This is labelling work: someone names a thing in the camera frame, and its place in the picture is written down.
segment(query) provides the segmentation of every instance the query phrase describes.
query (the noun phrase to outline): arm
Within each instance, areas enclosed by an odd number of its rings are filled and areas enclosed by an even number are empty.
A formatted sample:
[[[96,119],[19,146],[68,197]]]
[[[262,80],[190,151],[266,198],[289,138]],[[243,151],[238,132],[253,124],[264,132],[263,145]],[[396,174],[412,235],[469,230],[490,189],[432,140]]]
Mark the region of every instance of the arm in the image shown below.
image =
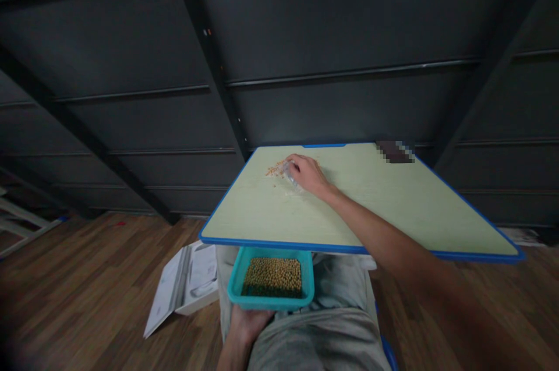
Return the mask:
[[[242,310],[238,305],[231,312],[231,327],[217,363],[218,371],[244,371],[256,338],[265,328],[271,311]]]
[[[297,183],[326,202],[374,259],[417,296],[462,363],[475,369],[537,369],[448,264],[328,183],[312,158],[293,154],[287,160]]]

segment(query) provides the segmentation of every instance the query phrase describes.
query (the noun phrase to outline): soybean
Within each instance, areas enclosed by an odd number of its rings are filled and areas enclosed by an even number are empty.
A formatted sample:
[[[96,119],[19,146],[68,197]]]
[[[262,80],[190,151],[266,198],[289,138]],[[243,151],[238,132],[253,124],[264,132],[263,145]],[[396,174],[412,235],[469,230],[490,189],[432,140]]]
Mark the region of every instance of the soybean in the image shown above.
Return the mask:
[[[303,298],[301,263],[297,259],[252,258],[242,295]]]

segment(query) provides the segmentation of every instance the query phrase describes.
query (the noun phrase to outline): open cardboard box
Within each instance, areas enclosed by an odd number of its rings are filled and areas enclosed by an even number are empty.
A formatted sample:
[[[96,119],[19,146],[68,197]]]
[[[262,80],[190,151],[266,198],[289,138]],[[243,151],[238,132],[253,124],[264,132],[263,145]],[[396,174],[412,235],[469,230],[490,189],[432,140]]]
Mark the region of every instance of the open cardboard box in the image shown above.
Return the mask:
[[[188,316],[219,297],[215,246],[197,241],[183,247],[163,268],[144,338],[173,312]]]

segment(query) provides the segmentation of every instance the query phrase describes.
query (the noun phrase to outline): blue table edge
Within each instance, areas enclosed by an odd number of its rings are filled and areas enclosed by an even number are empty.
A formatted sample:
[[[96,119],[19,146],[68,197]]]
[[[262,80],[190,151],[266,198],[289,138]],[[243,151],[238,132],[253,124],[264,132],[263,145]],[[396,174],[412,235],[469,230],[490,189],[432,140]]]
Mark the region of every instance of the blue table edge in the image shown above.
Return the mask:
[[[324,148],[324,147],[345,147],[346,144],[317,144],[317,145],[303,145],[303,148]],[[210,218],[206,221],[200,232],[198,233],[198,238],[206,244],[216,244],[216,245],[227,245],[227,246],[252,246],[252,247],[262,247],[262,248],[276,248],[276,249],[292,249],[292,250],[307,250],[310,252],[331,252],[331,253],[343,253],[349,255],[368,255],[368,251],[363,246],[341,246],[341,245],[327,245],[327,244],[314,244],[314,243],[292,243],[292,242],[277,242],[277,241],[264,241],[264,240],[250,240],[250,239],[229,239],[229,238],[217,238],[217,237],[205,237],[202,235],[206,225],[209,224],[213,218],[215,212],[219,209],[223,200],[227,197],[227,194],[237,181],[237,179],[242,174],[245,167],[248,165],[252,156],[258,151],[258,147],[250,155],[249,159],[240,170],[237,177],[227,189],[227,192],[223,195],[220,202],[215,207],[214,211],[211,213]],[[285,146],[268,146],[268,147],[285,147]],[[435,171],[433,171],[427,164],[425,164],[417,155],[414,154],[416,160],[427,167],[442,183],[444,183],[449,189],[451,189],[460,199],[462,199],[471,209],[473,209],[482,219],[485,220],[489,225],[493,227],[513,248],[518,252],[517,255],[497,255],[490,253],[466,253],[466,252],[442,252],[439,250],[431,250],[431,253],[442,260],[451,260],[454,262],[485,262],[485,263],[517,263],[526,259],[526,255],[520,248],[514,244],[510,238],[499,230],[491,221],[489,221],[481,212],[479,212],[475,207],[473,207],[462,195],[460,195],[456,190],[452,188],[446,181],[439,176]]]

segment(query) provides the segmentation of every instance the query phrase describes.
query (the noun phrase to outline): light green tabletop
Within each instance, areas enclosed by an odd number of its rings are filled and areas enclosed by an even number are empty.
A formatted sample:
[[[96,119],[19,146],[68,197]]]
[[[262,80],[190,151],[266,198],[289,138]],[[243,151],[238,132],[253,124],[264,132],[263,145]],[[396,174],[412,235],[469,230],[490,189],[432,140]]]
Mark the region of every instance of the light green tabletop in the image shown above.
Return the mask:
[[[344,193],[429,250],[520,256],[508,239],[422,162],[390,164],[373,143],[258,148],[200,238],[218,244],[277,242],[278,247],[307,250],[332,245],[340,250],[321,251],[364,252],[325,203],[294,187],[275,169],[292,153],[315,158]]]

